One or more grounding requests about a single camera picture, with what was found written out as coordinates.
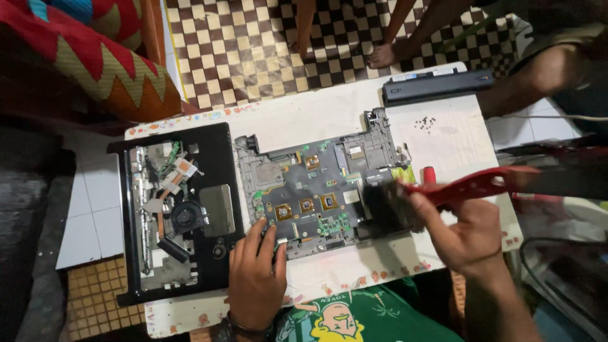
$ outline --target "wristwatch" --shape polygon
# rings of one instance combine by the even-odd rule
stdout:
[[[230,311],[228,315],[222,319],[219,324],[216,334],[213,336],[213,342],[237,342],[237,335],[247,338],[252,341],[266,341],[268,335],[272,331],[272,324],[264,330],[253,330],[245,328],[232,320]]]

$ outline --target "person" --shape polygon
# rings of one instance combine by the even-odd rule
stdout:
[[[412,8],[415,1],[403,0]],[[411,58],[437,30],[470,6],[489,16],[514,13],[529,22],[532,38],[507,77],[477,93],[484,118],[522,110],[545,97],[583,89],[592,83],[598,59],[605,59],[608,1],[594,0],[432,0],[418,27],[405,40],[377,47],[368,59],[372,69]]]
[[[454,203],[451,210],[458,223],[447,226],[424,195],[412,194],[409,201],[425,223],[441,261],[466,277],[469,336],[475,340],[540,341],[502,259],[498,207],[485,200]],[[237,341],[266,340],[287,286],[285,244],[276,250],[272,269],[275,226],[267,230],[260,246],[265,223],[263,218],[254,223],[230,251],[228,318],[237,327]],[[470,288],[480,295],[474,296]],[[493,316],[480,312],[488,307]],[[417,312],[386,284],[298,302],[273,330],[276,341],[288,342],[462,340]],[[222,340],[218,335],[214,341]]]

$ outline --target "green t-shirt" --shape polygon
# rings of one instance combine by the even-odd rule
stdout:
[[[416,292],[411,279],[401,281],[406,285],[402,288]],[[277,341],[463,341],[416,311],[403,297],[408,295],[376,285],[296,304],[280,320]]]

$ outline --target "zigzag pattern fabric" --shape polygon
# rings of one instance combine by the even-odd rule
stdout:
[[[121,119],[150,122],[181,112],[180,95],[165,68],[62,10],[40,0],[0,0],[0,22]]]

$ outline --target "white table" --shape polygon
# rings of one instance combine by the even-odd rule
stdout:
[[[466,70],[458,62],[417,72],[444,68]],[[145,124],[128,130],[125,137],[133,139],[228,122],[233,138],[256,134],[261,152],[304,145],[362,131],[363,111],[383,106],[381,88],[389,78]],[[475,95],[393,107],[386,112],[395,146],[407,143],[416,176],[421,168],[433,166],[437,181],[446,183],[498,166]],[[430,130],[420,130],[415,123],[425,117],[436,120]],[[249,222],[238,166],[237,177],[243,222]],[[503,250],[518,248],[522,233],[507,194],[488,200],[500,207]],[[446,223],[456,222],[447,212],[442,218]],[[367,241],[288,261],[285,303],[308,301],[443,267],[428,232]],[[217,290],[146,303],[148,333],[159,338],[219,323],[229,309],[225,298],[226,290]]]

